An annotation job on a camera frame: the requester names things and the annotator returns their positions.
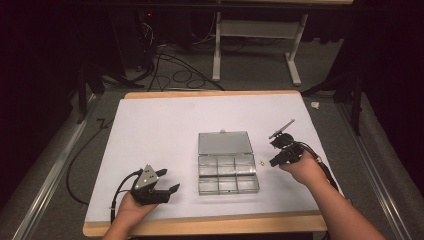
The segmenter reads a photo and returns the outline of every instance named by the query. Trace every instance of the small object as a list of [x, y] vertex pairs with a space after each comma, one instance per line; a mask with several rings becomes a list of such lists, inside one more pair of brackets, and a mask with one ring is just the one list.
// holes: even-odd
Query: small object
[[280, 128], [280, 130], [276, 131], [274, 134], [272, 134], [269, 139], [279, 135], [280, 133], [282, 133], [284, 130], [286, 130], [286, 128], [288, 128], [295, 120], [292, 119], [289, 123], [287, 123], [286, 125], [284, 125], [282, 128]]
[[319, 102], [311, 102], [311, 107], [315, 109], [319, 109]]

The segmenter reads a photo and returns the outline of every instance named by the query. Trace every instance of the clear plastic container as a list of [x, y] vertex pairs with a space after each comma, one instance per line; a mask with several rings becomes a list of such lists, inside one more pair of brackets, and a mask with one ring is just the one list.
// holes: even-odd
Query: clear plastic container
[[259, 191], [247, 132], [200, 133], [198, 161], [200, 195]]

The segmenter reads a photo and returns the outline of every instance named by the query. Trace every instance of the forearm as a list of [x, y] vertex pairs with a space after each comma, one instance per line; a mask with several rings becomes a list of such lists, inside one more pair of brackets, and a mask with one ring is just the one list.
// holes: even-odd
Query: forearm
[[374, 226], [327, 182], [307, 186], [333, 240], [384, 239]]

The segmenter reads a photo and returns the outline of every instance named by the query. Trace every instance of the wooden table edge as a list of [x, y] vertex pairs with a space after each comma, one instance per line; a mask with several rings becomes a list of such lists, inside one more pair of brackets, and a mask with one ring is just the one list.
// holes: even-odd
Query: wooden table edge
[[[87, 237], [103, 236], [110, 222], [86, 222], [83, 233]], [[181, 236], [206, 234], [248, 234], [326, 231], [319, 211], [255, 214], [249, 216], [202, 217], [144, 221], [133, 231], [133, 236]]]
[[299, 94], [296, 90], [265, 90], [265, 91], [193, 91], [193, 92], [129, 92], [124, 99], [171, 98], [171, 97], [206, 97], [206, 96], [236, 96], [262, 94]]

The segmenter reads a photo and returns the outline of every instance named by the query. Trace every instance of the metal rail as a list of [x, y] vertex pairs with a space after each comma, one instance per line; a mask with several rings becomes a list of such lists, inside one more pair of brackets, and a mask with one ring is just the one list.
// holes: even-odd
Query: metal rail
[[349, 129], [352, 138], [354, 139], [356, 146], [362, 156], [363, 165], [365, 167], [367, 177], [371, 183], [372, 188], [380, 202], [381, 208], [383, 209], [386, 217], [389, 221], [390, 227], [393, 230], [393, 233], [396, 236], [396, 239], [400, 240], [412, 240], [408, 229], [406, 228], [402, 217], [399, 214], [396, 203], [393, 201], [390, 193], [388, 192], [386, 186], [384, 185], [383, 180], [378, 174], [378, 170], [375, 167], [365, 144], [360, 136], [357, 136], [354, 129], [350, 125], [350, 115], [349, 110], [346, 105], [343, 103], [336, 104], [337, 110], [339, 111], [340, 116], [343, 118], [346, 123], [347, 128]]
[[66, 169], [70, 163], [69, 155], [71, 154], [72, 148], [75, 146], [79, 137], [82, 134], [85, 126], [87, 125], [87, 119], [93, 112], [96, 104], [98, 103], [98, 98], [94, 97], [94, 94], [91, 95], [89, 100], [89, 112], [83, 121], [77, 126], [74, 134], [69, 140], [68, 145], [59, 155], [52, 169], [46, 177], [40, 191], [34, 199], [31, 207], [29, 208], [27, 214], [21, 222], [21, 225], [15, 232], [13, 240], [21, 240], [21, 239], [31, 239], [32, 234], [37, 228], [38, 223], [43, 216], [44, 211], [47, 208], [53, 194], [60, 182], [60, 179], [66, 172]]

